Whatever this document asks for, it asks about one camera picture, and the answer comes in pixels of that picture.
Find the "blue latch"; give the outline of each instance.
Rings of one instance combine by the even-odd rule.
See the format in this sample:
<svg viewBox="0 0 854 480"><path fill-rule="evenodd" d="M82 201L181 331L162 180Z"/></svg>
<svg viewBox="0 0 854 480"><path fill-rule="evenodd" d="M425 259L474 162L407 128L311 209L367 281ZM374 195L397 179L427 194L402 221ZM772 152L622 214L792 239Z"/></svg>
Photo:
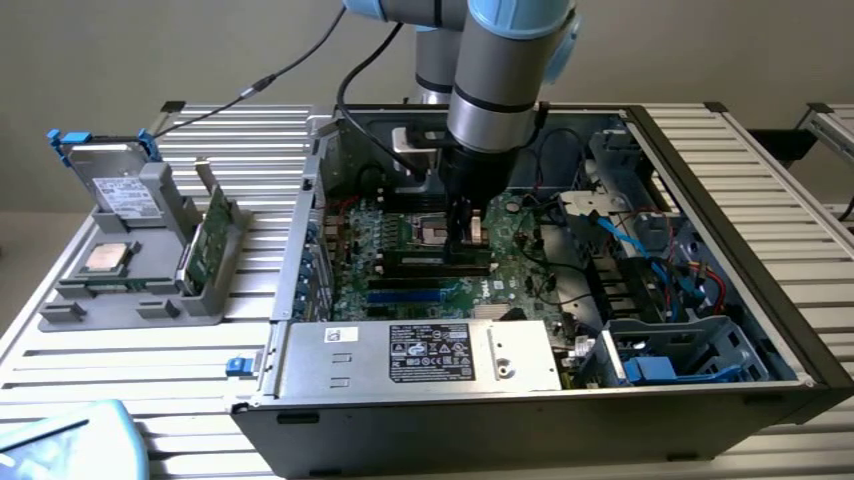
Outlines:
<svg viewBox="0 0 854 480"><path fill-rule="evenodd" d="M146 151L149 152L149 161L151 162L162 162L163 157L161 156L161 149L158 148L158 142L155 141L155 137L149 133L149 130L145 128L141 129L137 134L137 138L139 139Z"/></svg>
<svg viewBox="0 0 854 480"><path fill-rule="evenodd" d="M63 137L63 143L69 145L82 145L93 140L90 132L69 132Z"/></svg>
<svg viewBox="0 0 854 480"><path fill-rule="evenodd" d="M227 377L251 377L253 365L255 361L251 358L235 357L229 360L226 364L226 376Z"/></svg>
<svg viewBox="0 0 854 480"><path fill-rule="evenodd" d="M57 151L57 154L59 155L59 158L63 161L63 165L66 165L67 167L71 167L71 161L66 156L66 152L63 152L63 141L59 139L62 134L63 132L61 132L59 129L55 128L49 132L47 136L49 136L49 140L51 140L51 147Z"/></svg>
<svg viewBox="0 0 854 480"><path fill-rule="evenodd" d="M626 378L633 385L673 385L678 383L728 383L738 380L742 367L732 365L720 372L677 375L668 357L636 357L624 362Z"/></svg>

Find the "power supply label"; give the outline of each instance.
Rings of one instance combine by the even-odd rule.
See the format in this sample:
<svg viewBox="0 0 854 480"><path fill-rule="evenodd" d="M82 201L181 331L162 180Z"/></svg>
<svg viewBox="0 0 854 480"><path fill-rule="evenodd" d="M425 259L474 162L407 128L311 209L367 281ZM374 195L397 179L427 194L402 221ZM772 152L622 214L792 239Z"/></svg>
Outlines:
<svg viewBox="0 0 854 480"><path fill-rule="evenodd" d="M389 328L389 377L393 382L476 379L468 324L391 325Z"/></svg>

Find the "hard drive label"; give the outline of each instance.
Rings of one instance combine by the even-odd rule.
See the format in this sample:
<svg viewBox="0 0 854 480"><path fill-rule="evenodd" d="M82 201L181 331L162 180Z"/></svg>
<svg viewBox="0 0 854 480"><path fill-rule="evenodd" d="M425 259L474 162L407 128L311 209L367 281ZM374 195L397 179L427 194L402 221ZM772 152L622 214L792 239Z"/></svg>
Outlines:
<svg viewBox="0 0 854 480"><path fill-rule="evenodd" d="M161 209L151 198L149 188L137 177L94 178L98 191L113 213L122 219L151 218L161 216Z"/></svg>

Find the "slotted metal surface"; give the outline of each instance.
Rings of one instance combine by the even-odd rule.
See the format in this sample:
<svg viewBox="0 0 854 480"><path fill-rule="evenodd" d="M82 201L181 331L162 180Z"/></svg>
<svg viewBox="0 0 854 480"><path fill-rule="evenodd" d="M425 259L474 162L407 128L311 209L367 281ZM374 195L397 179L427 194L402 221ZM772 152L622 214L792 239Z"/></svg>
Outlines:
<svg viewBox="0 0 854 480"><path fill-rule="evenodd" d="M854 105L832 105L830 108L833 108L841 123L849 131L854 132Z"/></svg>
<svg viewBox="0 0 854 480"><path fill-rule="evenodd" d="M841 158L854 165L854 105L810 104L798 128L813 132Z"/></svg>
<svg viewBox="0 0 854 480"><path fill-rule="evenodd" d="M206 110L189 107L179 121ZM653 105L650 111L808 320L854 372L850 255L720 115L702 105ZM145 435L155 478L277 478L225 413L223 396L249 394L255 381L226 380L223 366L230 357L262 348L267 340L293 187L305 160L307 115L309 108L243 107L166 138L163 154L183 193L199 202L206 200L193 161L207 155L226 191L257 212L227 321L214 327L43 334L27 313L43 300L47 287L41 288L0 340L0 433L89 401L121 398ZM78 254L74 246L90 232L86 224L49 279L65 270ZM830 480L853 474L850 400L805 426L765 430L712 462L430 478Z"/></svg>

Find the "cable connector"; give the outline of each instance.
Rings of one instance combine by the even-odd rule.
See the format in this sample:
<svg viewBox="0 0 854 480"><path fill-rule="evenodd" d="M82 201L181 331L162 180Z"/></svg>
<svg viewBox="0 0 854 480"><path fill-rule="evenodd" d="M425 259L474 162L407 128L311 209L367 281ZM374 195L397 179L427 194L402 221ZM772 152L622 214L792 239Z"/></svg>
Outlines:
<svg viewBox="0 0 854 480"><path fill-rule="evenodd" d="M247 88L241 94L241 98L245 100L253 97L257 93L263 92L270 85L278 80L279 76L277 74L267 75L258 82L253 84L250 88Z"/></svg>

